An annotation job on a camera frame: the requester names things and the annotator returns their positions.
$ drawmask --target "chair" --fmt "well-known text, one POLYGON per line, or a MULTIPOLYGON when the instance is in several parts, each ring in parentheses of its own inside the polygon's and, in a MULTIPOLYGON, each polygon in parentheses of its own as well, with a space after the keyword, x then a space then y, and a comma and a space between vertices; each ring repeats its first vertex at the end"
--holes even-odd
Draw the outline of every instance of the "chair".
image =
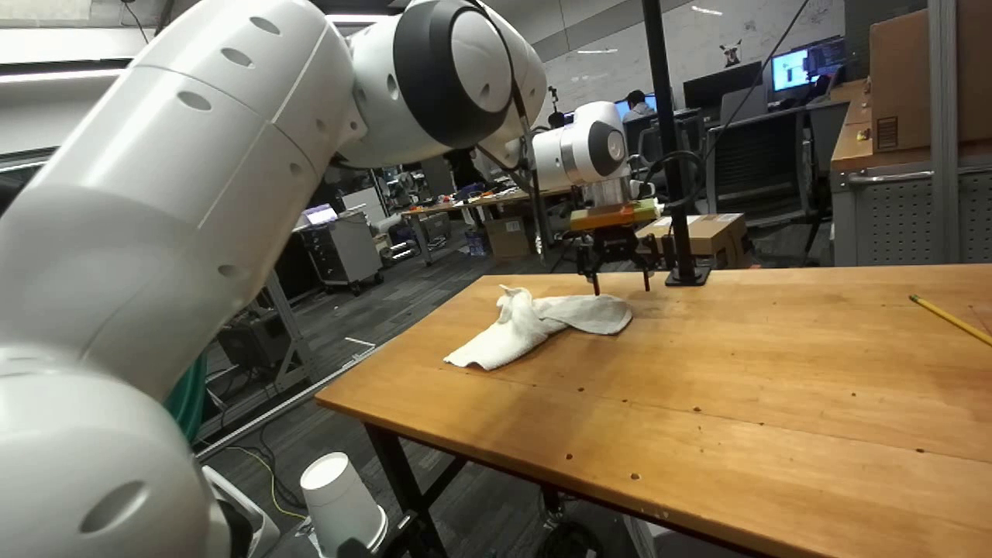
POLYGON ((660 126, 656 114, 646 114, 636 119, 624 119, 624 134, 627 134, 627 150, 639 155, 640 150, 640 137, 646 131, 660 126))
POLYGON ((813 138, 813 189, 809 189, 809 234, 806 253, 816 240, 816 231, 823 221, 830 221, 830 158, 847 116, 848 103, 813 104, 809 110, 809 138, 813 138))
POLYGON ((772 110, 710 131, 708 201, 744 214, 751 230, 784 225, 809 211, 804 107, 772 110))
POLYGON ((652 126, 640 131, 639 137, 639 155, 648 160, 648 164, 656 164, 664 158, 664 146, 660 146, 660 119, 652 116, 652 126))
POLYGON ((279 528, 272 524, 272 516, 211 465, 204 465, 201 471, 206 487, 214 490, 222 521, 230 524, 231 554, 244 554, 244 558, 271 554, 279 541, 279 528))

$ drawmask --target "floor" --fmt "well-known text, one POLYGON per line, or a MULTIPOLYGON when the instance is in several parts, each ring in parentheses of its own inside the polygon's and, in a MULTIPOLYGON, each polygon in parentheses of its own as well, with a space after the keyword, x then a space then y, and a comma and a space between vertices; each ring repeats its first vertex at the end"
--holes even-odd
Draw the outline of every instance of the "floor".
MULTIPOLYGON (((809 225, 787 225, 770 234, 752 238, 752 267, 820 267, 830 262, 829 225, 817 231, 816 247, 804 253, 809 225)), ((403 260, 383 268, 383 281, 362 294, 311 294, 298 302, 298 320, 304 336, 315 357, 335 371, 349 357, 368 344, 383 344, 426 313, 439 307, 446 297, 462 290, 482 272, 545 272, 545 260, 520 262, 493 262, 485 257, 449 253, 435 267, 420 260, 403 260)), ((387 507, 389 516, 400 516, 392 492, 381 474, 381 465, 371 454, 365 430, 358 421, 315 410, 315 403, 299 403, 289 416, 271 421, 264 430, 252 433, 231 449, 217 451, 206 465, 222 471, 237 490, 261 501, 271 516, 292 533, 298 524, 298 507, 289 501, 275 506, 279 487, 267 474, 264 459, 272 454, 272 467, 284 484, 281 499, 299 499, 298 476, 299 471, 326 454, 346 451, 358 476, 368 484, 371 496, 387 507)), ((408 461, 416 465, 418 479, 435 476, 446 454, 428 445, 405 444, 408 461)), ((636 554, 631 541, 619 524, 619 513, 589 501, 568 501, 568 513, 587 524, 605 544, 605 554, 636 554)), ((517 558, 532 554, 542 539, 542 496, 532 484, 468 465, 451 487, 435 506, 436 529, 451 558, 517 558)), ((664 535, 664 554, 690 554, 690 558, 729 558, 742 554, 718 547, 690 535, 664 535)), ((306 554, 298 541, 289 541, 279 554, 306 554)))

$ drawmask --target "monitor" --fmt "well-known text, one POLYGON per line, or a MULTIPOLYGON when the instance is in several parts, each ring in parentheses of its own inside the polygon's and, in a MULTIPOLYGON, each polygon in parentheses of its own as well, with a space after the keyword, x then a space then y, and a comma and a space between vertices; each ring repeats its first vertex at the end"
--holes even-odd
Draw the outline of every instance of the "monitor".
POLYGON ((809 87, 813 74, 816 74, 816 67, 813 67, 809 49, 793 49, 793 53, 772 59, 776 94, 809 87))
MULTIPOLYGON (((654 94, 646 94, 646 104, 656 114, 656 97, 654 94)), ((615 107, 617 107, 617 116, 627 119, 630 103, 617 99, 615 107)))
POLYGON ((730 88, 718 103, 718 119, 723 124, 746 119, 746 116, 755 116, 755 114, 764 114, 764 110, 770 110, 770 88, 764 87, 730 88))
POLYGON ((699 107, 708 114, 715 114, 724 94, 746 88, 755 82, 763 82, 763 62, 686 79, 681 82, 686 107, 699 107))
POLYGON ((304 207, 304 221, 311 225, 321 225, 321 224, 339 221, 339 211, 331 203, 312 203, 312 207, 304 207))
POLYGON ((636 116, 636 119, 624 119, 624 134, 627 134, 627 155, 640 155, 640 147, 660 147, 660 138, 654 138, 656 146, 640 146, 648 131, 660 131, 656 114, 648 116, 636 116))

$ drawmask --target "cable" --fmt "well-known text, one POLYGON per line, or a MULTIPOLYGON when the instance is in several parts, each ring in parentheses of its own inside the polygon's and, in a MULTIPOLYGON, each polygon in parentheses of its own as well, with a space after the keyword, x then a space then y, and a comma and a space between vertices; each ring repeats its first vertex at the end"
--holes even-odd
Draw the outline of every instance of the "cable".
POLYGON ((491 147, 482 147, 482 146, 473 146, 473 147, 482 158, 491 158, 491 164, 496 164, 504 176, 511 176, 517 183, 517 189, 529 192, 529 183, 517 176, 520 170, 528 174, 528 168, 504 168, 491 147))
POLYGON ((132 17, 132 27, 143 35, 144 42, 153 42, 148 35, 144 35, 144 27, 143 27, 143 22, 132 16, 131 2, 132 2, 132 0, 120 0, 120 5, 125 5, 125 9, 131 12, 131 17, 132 17))
POLYGON ((275 451, 272 451, 272 445, 267 444, 267 428, 271 428, 271 425, 264 425, 264 428, 257 430, 257 444, 261 444, 261 449, 264 449, 264 451, 271 454, 271 461, 272 461, 275 490, 279 490, 279 496, 281 496, 284 501, 292 501, 292 506, 298 506, 298 507, 306 507, 304 496, 298 496, 298 490, 292 490, 292 487, 281 479, 279 465, 275 465, 275 451))
POLYGON ((243 454, 247 454, 253 465, 261 465, 261 467, 271 474, 271 501, 272 501, 272 507, 275 507, 279 513, 284 513, 284 516, 306 516, 306 513, 299 513, 298 507, 284 507, 284 506, 279 501, 275 471, 271 467, 271 461, 267 461, 264 454, 257 454, 253 449, 244 449, 244 445, 225 445, 225 449, 237 449, 243 454))
MULTIPOLYGON (((496 23, 496 17, 491 16, 491 9, 480 2, 480 0, 471 0, 471 5, 493 23, 501 49, 504 49, 504 62, 507 62, 507 88, 511 88, 511 103, 517 107, 517 124, 520 124, 520 137, 528 137, 528 104, 523 104, 523 94, 520 94, 520 82, 517 82, 517 65, 515 65, 515 53, 501 35, 501 27, 496 23)), ((528 142, 517 142, 520 146, 520 155, 517 155, 517 168, 523 168, 528 160, 528 142)))

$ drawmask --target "wall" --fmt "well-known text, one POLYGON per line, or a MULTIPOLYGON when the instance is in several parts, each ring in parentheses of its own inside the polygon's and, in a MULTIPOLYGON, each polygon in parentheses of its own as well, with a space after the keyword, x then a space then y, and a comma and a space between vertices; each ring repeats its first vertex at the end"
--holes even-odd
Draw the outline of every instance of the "wall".
POLYGON ((0 27, 2 65, 132 59, 144 47, 135 27, 0 27))
POLYGON ((167 0, 0 0, 0 27, 159 27, 167 0))
MULTIPOLYGON (((681 2, 675 9, 667 9, 664 32, 667 32, 675 104, 681 104, 681 79, 713 74, 723 67, 724 55, 718 42, 742 41, 742 49, 739 49, 742 62, 764 59, 795 5, 799 0, 696 0, 696 2, 681 2)), ((624 0, 619 5, 607 5, 595 17, 605 17, 607 12, 619 12, 619 9, 639 12, 639 0, 624 0)), ((537 41, 538 53, 545 55, 547 82, 558 87, 563 110, 589 99, 619 99, 630 88, 654 88, 640 17, 595 41, 579 41, 572 27, 563 32, 563 38, 572 38, 569 49, 563 53, 545 55, 547 38, 537 41)), ((795 27, 791 32, 791 38, 782 42, 782 49, 834 38, 834 35, 842 35, 842 2, 813 0, 799 16, 795 27)))
POLYGON ((926 9, 926 0, 847 0, 847 62, 853 78, 868 74, 868 32, 874 22, 896 17, 902 12, 926 9))
POLYGON ((485 0, 507 17, 529 42, 547 41, 617 2, 631 0, 485 0))
POLYGON ((120 72, 0 78, 0 158, 55 147, 120 72))

